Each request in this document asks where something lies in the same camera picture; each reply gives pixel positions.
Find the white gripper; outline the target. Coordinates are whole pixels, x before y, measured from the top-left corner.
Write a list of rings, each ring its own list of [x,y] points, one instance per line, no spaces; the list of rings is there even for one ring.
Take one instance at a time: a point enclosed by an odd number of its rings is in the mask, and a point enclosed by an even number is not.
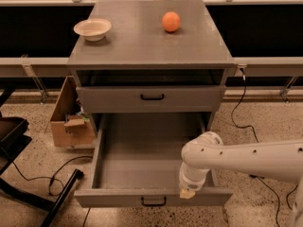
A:
[[[180,198],[189,200],[201,190],[205,184],[209,169],[198,169],[182,163],[179,171]]]

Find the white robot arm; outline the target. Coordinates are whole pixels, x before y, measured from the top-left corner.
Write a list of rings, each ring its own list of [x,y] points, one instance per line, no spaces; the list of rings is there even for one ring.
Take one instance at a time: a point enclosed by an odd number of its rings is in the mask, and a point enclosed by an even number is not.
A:
[[[217,133],[207,131],[183,146],[181,158],[182,199],[193,198],[213,168],[295,183],[289,227],[303,227],[303,140],[226,146]]]

